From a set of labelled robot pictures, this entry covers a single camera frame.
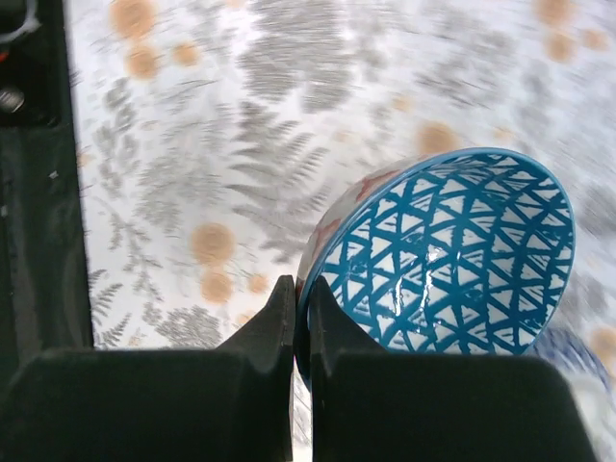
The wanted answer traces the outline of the red patterned bowl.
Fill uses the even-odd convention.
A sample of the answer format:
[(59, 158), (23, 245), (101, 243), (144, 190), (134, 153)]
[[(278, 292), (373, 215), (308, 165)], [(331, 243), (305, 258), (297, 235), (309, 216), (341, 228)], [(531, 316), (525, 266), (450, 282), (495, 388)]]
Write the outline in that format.
[(547, 361), (564, 375), (593, 379), (607, 391), (611, 389), (611, 378), (601, 360), (567, 329), (546, 327), (526, 353)]

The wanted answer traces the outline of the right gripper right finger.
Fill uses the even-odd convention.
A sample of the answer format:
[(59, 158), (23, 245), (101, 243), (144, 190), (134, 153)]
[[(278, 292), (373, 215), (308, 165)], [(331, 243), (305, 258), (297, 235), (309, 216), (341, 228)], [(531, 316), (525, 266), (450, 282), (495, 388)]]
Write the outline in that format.
[(397, 354), (310, 295), (317, 461), (592, 461), (563, 376), (528, 356)]

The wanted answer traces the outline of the blue patterned bowl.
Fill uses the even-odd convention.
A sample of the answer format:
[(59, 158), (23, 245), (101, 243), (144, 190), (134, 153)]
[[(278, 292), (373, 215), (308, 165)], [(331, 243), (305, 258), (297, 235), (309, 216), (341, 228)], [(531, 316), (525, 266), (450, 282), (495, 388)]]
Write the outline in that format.
[(476, 147), (395, 162), (347, 189), (308, 240), (296, 276), (298, 370), (309, 377), (319, 278), (389, 351), (519, 355), (556, 312), (575, 249), (568, 195), (527, 155)]

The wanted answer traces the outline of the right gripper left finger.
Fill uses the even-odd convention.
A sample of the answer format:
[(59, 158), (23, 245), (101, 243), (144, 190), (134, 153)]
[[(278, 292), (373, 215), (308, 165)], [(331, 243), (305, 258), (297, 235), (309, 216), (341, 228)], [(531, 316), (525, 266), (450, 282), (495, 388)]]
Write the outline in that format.
[(295, 284), (213, 349), (48, 350), (1, 404), (5, 461), (289, 461)]

